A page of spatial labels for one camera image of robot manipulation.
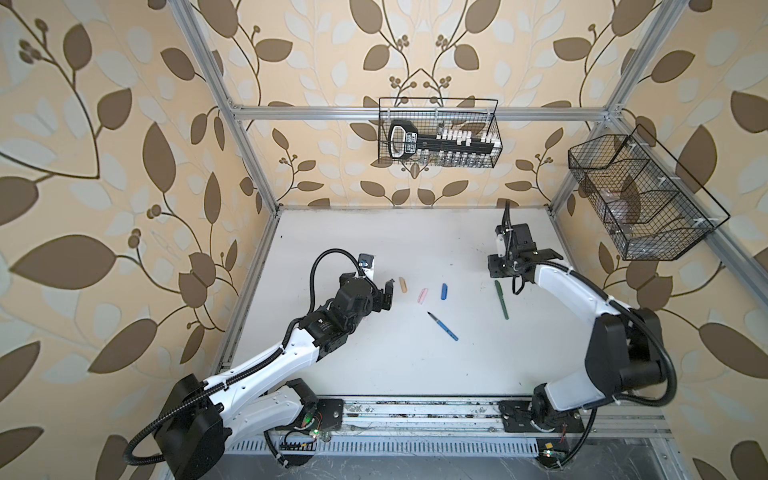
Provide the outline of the green pen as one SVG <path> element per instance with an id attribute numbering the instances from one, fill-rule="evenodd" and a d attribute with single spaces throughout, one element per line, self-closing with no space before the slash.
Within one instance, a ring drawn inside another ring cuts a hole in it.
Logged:
<path id="1" fill-rule="evenodd" d="M 510 317 L 509 317 L 509 313 L 508 313 L 508 309 L 507 309 L 507 305 L 506 305 L 506 301 L 505 301 L 505 297 L 504 297 L 503 286 L 502 286 L 502 284 L 501 284 L 501 282 L 499 280 L 494 280 L 494 285 L 495 285 L 495 289 L 496 289 L 496 292 L 497 292 L 497 297 L 498 297 L 498 300 L 499 300 L 499 304 L 500 304 L 500 308 L 501 308 L 503 317 L 504 317 L 505 320 L 509 320 Z"/>

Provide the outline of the blue pen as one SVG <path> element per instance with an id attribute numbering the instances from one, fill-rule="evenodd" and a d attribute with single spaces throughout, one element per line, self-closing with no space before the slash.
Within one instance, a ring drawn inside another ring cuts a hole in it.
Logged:
<path id="1" fill-rule="evenodd" d="M 434 315 L 431 312 L 427 312 L 427 315 L 436 323 L 436 325 L 443 330 L 452 340 L 458 342 L 459 338 L 458 336 L 442 321 L 440 320 L 436 315 Z"/>

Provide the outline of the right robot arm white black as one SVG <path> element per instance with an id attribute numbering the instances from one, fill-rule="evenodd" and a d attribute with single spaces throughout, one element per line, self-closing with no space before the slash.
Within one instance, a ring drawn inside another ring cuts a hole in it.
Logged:
<path id="1" fill-rule="evenodd" d="M 499 250 L 488 257 L 490 276 L 511 279 L 515 295 L 528 285 L 548 291 L 584 321 L 589 332 L 584 359 L 574 372 L 536 386 L 525 409 L 508 402 L 499 405 L 502 416 L 516 425 L 560 436 L 566 435 L 569 421 L 588 411 L 573 446 L 568 450 L 547 446 L 537 458 L 546 470 L 562 470 L 586 443 L 599 408 L 620 402 L 666 406 L 678 391 L 676 370 L 652 310 L 615 299 L 564 265 L 558 252 L 539 248 L 525 223 L 504 218 L 495 234 Z"/>

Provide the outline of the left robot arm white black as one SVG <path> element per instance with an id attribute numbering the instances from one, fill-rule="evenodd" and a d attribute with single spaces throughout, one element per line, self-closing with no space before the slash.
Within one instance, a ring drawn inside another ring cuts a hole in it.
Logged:
<path id="1" fill-rule="evenodd" d="M 364 318 L 390 310 L 394 292 L 392 280 L 374 283 L 373 255 L 328 249 L 320 256 L 333 254 L 355 266 L 340 276 L 333 298 L 310 303 L 277 344 L 240 365 L 205 380 L 193 374 L 179 380 L 158 418 L 127 442 L 123 462 L 164 463 L 176 479 L 200 479 L 250 434 L 317 422 L 317 396 L 296 373 L 342 347 Z"/>

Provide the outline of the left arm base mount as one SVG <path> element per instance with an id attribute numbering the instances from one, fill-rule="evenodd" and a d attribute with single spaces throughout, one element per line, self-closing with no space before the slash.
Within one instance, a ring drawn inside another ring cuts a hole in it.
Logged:
<path id="1" fill-rule="evenodd" d="M 292 423 L 263 433 L 267 449 L 283 468 L 306 464 L 341 428 L 344 406 L 341 398 L 321 398 L 312 407 L 303 407 Z"/>

